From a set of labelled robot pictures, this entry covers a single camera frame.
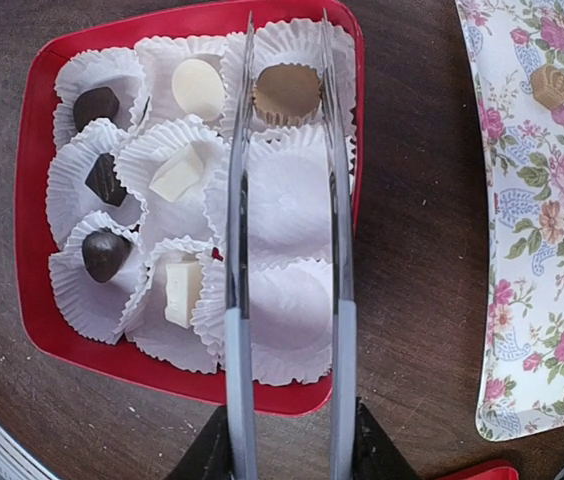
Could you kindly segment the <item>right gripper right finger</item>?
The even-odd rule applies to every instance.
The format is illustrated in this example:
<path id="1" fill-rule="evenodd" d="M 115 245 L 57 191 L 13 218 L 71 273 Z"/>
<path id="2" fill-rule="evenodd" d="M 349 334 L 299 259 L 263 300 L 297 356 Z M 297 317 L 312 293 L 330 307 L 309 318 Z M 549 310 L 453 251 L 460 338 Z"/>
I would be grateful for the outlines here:
<path id="1" fill-rule="evenodd" d="M 356 399 L 354 479 L 420 479 L 360 397 Z"/>

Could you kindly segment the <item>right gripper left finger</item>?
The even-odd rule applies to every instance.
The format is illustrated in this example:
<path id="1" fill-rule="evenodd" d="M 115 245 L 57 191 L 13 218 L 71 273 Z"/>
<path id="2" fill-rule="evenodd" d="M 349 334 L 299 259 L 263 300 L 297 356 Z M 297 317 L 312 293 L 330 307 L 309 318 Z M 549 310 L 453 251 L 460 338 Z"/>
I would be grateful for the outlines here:
<path id="1" fill-rule="evenodd" d="M 230 480 L 232 450 L 227 407 L 215 409 L 166 480 Z"/>

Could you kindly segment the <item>red tin lid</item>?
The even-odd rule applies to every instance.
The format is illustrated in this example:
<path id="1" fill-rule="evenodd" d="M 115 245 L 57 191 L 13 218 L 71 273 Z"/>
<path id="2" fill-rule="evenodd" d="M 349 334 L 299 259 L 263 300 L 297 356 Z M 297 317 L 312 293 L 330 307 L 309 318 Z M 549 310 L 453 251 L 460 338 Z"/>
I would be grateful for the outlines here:
<path id="1" fill-rule="evenodd" d="M 452 474 L 438 480 L 518 480 L 519 472 L 506 460 L 491 460 Z"/>

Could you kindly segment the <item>metal serving tongs white handle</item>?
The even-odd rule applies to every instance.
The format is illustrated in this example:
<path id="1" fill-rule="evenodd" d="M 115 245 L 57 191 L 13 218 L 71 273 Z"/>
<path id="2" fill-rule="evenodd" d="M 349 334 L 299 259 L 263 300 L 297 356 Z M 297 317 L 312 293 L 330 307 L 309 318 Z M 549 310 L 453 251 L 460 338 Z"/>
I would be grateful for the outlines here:
<path id="1" fill-rule="evenodd" d="M 356 436 L 357 314 L 353 279 L 350 125 L 346 65 L 351 39 L 327 18 L 249 26 L 232 54 L 243 60 L 230 81 L 234 117 L 224 220 L 224 368 L 227 419 L 236 479 L 257 475 L 254 385 L 308 381 L 332 373 L 330 475 L 354 475 Z M 295 126 L 279 123 L 275 110 L 257 101 L 258 81 L 272 66 L 309 67 L 318 87 L 302 96 L 311 110 Z M 332 313 L 313 340 L 277 346 L 253 342 L 251 293 L 266 273 L 304 266 L 317 295 Z"/>

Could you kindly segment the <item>dark chocolate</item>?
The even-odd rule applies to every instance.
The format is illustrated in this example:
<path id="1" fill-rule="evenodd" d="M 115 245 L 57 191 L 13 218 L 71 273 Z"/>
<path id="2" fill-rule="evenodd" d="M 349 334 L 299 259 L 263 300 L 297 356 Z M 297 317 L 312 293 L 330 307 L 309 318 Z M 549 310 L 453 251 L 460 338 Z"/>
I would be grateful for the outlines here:
<path id="1" fill-rule="evenodd" d="M 91 121 L 98 118 L 113 120 L 120 102 L 113 90 L 102 86 L 83 92 L 73 104 L 73 119 L 77 132 L 81 132 Z"/>
<path id="2" fill-rule="evenodd" d="M 100 154 L 85 179 L 85 185 L 105 204 L 119 207 L 127 196 L 127 190 L 116 177 L 114 166 L 113 155 Z"/>
<path id="3" fill-rule="evenodd" d="M 124 265 L 131 250 L 129 240 L 109 229 L 89 233 L 81 245 L 85 269 L 98 283 L 111 280 Z"/>

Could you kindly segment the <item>red square tin box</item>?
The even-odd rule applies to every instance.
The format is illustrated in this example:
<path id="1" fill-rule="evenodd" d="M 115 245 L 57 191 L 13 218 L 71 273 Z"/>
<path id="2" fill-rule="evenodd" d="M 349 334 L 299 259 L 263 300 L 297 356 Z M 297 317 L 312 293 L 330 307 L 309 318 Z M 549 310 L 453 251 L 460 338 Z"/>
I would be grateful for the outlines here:
<path id="1" fill-rule="evenodd" d="M 70 112 L 83 90 L 108 80 L 138 80 L 134 114 L 152 113 L 162 94 L 151 88 L 157 70 L 143 62 L 148 44 L 160 57 L 210 55 L 237 65 L 230 48 L 256 28 L 295 19 L 327 18 L 351 39 L 346 65 L 350 123 L 363 122 L 364 53 L 354 15 L 336 1 L 230 1 L 188 6 L 85 30 L 51 41 L 36 56 L 23 103 L 15 199 L 16 266 L 23 324 L 44 352 L 145 387 L 221 404 L 224 363 L 224 268 L 212 252 L 216 222 L 226 218 L 227 140 L 198 116 L 147 124 L 131 131 L 106 119 L 57 146 L 52 124 Z M 191 144 L 204 164 L 200 181 L 168 202 L 149 189 L 158 168 Z M 102 202 L 85 179 L 100 154 L 115 157 L 127 196 L 119 207 Z M 106 283 L 87 273 L 81 245 L 109 229 L 132 244 Z M 197 260 L 200 298 L 188 329 L 165 318 L 168 263 Z M 329 306 L 304 266 L 266 273 L 255 293 L 260 321 L 254 342 L 277 346 L 325 333 Z M 322 407 L 332 390 L 330 370 L 308 381 L 256 382 L 255 407 L 300 416 Z"/>

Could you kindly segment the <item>white round chocolate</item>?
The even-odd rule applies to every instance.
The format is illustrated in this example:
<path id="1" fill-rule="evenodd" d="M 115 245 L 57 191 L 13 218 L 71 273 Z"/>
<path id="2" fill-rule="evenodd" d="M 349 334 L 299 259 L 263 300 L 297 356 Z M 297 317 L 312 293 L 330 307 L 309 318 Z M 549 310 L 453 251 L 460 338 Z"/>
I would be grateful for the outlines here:
<path id="1" fill-rule="evenodd" d="M 173 72 L 171 89 L 186 114 L 197 115 L 204 121 L 214 121 L 220 116 L 225 89 L 210 63 L 197 58 L 184 60 Z"/>

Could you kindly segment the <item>brown round chocolate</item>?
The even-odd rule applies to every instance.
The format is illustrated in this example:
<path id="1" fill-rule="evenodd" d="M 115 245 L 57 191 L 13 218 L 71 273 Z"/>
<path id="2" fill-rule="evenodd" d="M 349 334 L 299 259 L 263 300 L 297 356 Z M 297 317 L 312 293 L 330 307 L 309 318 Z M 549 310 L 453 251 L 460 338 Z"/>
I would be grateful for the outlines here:
<path id="1" fill-rule="evenodd" d="M 253 106 L 268 125 L 299 127 L 312 120 L 321 103 L 321 80 L 307 65 L 266 67 L 253 87 Z"/>

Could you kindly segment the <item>crown shaped brown chocolate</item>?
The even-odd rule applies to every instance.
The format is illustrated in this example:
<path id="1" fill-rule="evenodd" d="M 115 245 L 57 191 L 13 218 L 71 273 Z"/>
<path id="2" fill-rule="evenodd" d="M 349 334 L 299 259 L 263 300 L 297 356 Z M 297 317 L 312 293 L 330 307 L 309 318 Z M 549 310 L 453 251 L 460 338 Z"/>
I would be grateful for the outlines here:
<path id="1" fill-rule="evenodd" d="M 546 64 L 530 77 L 533 98 L 548 110 L 564 105 L 564 69 Z"/>

